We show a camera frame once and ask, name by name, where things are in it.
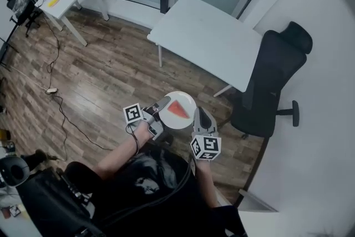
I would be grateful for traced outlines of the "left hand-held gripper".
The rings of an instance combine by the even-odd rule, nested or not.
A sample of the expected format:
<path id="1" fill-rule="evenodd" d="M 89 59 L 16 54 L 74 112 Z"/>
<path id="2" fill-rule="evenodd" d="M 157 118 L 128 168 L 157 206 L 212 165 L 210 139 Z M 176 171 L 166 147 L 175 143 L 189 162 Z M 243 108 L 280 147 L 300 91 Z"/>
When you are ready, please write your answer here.
<path id="1" fill-rule="evenodd" d="M 141 120 L 148 123 L 149 132 L 156 140 L 164 132 L 161 120 L 158 118 L 159 112 L 170 102 L 170 97 L 165 96 L 148 108 L 141 108 L 139 103 L 125 107 L 123 113 L 126 120 L 126 131 L 133 134 Z"/>

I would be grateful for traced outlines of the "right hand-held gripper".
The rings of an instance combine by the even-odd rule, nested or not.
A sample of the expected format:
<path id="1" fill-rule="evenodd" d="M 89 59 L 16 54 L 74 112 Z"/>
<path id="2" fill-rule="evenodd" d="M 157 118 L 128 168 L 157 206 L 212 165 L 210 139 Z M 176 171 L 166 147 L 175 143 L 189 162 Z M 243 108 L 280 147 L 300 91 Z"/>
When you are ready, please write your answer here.
<path id="1" fill-rule="evenodd" d="M 221 138 L 216 131 L 216 120 L 211 113 L 197 107 L 192 124 L 196 130 L 192 133 L 190 148 L 197 160 L 214 160 L 221 153 Z"/>

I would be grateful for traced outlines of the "red watermelon slice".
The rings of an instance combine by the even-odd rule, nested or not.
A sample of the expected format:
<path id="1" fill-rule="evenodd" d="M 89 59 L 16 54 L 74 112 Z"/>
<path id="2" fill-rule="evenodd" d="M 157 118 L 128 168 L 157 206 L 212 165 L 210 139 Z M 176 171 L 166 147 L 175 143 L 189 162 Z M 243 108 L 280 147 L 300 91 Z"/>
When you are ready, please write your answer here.
<path id="1" fill-rule="evenodd" d="M 168 111 L 180 118 L 184 118 L 184 119 L 190 118 L 188 112 L 182 107 L 182 105 L 177 100 L 173 101 L 168 106 Z"/>

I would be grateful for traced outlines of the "white round plate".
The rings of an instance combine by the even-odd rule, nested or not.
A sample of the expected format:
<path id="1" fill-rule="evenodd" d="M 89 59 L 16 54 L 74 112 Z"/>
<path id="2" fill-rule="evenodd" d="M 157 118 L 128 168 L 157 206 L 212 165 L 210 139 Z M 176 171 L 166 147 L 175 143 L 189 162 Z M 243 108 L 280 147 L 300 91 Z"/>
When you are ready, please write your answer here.
<path id="1" fill-rule="evenodd" d="M 190 126 L 193 122 L 197 107 L 194 99 L 189 94 L 182 91 L 170 92 L 166 96 L 170 97 L 171 100 L 159 112 L 161 121 L 171 129 L 184 129 Z M 180 104 L 180 108 L 182 108 L 184 112 L 177 111 L 178 108 L 173 109 L 173 107 L 170 107 L 176 102 Z"/>

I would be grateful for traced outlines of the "person's left forearm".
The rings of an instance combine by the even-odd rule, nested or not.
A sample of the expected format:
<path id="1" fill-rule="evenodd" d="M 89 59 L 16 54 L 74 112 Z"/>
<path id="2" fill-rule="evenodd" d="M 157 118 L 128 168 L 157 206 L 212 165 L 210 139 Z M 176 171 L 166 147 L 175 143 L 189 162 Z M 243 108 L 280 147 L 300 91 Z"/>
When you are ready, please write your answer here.
<path id="1" fill-rule="evenodd" d="M 113 177 L 153 137 L 148 127 L 148 123 L 141 120 L 133 134 L 106 155 L 93 171 L 103 180 Z"/>

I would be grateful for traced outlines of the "person's right forearm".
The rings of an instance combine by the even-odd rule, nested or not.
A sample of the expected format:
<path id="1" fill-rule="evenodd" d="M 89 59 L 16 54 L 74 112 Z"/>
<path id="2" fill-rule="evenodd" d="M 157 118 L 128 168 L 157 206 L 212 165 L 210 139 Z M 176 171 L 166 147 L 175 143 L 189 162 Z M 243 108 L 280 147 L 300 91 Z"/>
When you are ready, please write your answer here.
<path id="1" fill-rule="evenodd" d="M 195 160 L 195 177 L 200 188 L 201 195 L 210 208 L 219 206 L 210 162 L 207 160 Z"/>

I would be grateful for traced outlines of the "white rectangular table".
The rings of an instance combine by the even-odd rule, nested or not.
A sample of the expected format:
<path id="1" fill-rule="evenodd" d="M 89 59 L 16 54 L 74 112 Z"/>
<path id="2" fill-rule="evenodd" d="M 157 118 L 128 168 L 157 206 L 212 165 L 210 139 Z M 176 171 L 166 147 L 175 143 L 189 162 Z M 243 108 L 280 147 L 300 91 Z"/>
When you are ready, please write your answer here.
<path id="1" fill-rule="evenodd" d="M 261 35 L 201 0 L 178 0 L 147 39 L 245 92 Z"/>

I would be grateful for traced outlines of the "black office chair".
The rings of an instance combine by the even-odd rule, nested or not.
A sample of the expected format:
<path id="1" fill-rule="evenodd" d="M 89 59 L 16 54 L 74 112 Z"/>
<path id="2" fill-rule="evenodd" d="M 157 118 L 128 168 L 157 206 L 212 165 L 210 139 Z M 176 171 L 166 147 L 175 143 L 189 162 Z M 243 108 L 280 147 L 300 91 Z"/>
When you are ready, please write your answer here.
<path id="1" fill-rule="evenodd" d="M 229 121 L 244 138 L 271 137 L 278 115 L 290 116 L 293 126 L 299 125 L 300 110 L 295 100 L 290 109 L 278 109 L 278 105 L 281 90 L 306 63 L 312 47 L 310 34 L 293 21 L 282 32 L 269 30 L 263 35 L 246 91 L 230 97 Z"/>

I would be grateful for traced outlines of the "person's black shirt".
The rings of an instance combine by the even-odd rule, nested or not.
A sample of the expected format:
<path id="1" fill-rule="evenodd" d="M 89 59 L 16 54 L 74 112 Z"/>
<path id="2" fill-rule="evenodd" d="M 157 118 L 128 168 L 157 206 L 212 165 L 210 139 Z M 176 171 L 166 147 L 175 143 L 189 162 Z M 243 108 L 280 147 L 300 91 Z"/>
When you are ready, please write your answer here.
<path id="1" fill-rule="evenodd" d="M 90 194 L 93 222 L 106 237 L 247 237 L 233 206 L 210 208 L 187 162 L 146 144 L 113 177 L 71 162 L 65 175 Z"/>

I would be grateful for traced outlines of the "black bag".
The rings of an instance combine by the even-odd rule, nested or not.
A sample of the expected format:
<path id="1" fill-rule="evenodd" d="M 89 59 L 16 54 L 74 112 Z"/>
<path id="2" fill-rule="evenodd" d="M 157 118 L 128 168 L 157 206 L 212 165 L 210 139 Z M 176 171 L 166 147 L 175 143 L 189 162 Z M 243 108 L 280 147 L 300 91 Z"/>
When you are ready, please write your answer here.
<path id="1" fill-rule="evenodd" d="M 107 237 L 92 221 L 91 195 L 79 191 L 61 169 L 39 171 L 16 189 L 42 237 Z"/>

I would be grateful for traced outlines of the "black mesh chair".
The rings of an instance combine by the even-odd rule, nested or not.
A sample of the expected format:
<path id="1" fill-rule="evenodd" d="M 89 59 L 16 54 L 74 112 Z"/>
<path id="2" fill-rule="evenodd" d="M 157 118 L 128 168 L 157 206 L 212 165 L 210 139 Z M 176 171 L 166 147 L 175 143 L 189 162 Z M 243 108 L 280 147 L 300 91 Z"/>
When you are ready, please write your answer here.
<path id="1" fill-rule="evenodd" d="M 26 24 L 26 38 L 28 37 L 28 32 L 33 23 L 36 24 L 37 27 L 40 27 L 35 20 L 40 15 L 40 11 L 36 8 L 34 0 L 7 0 L 7 7 L 13 12 L 16 18 L 16 20 L 13 17 L 10 18 L 10 21 L 16 24 L 10 36 L 13 34 L 16 27 L 21 26 L 26 20 L 28 20 Z"/>

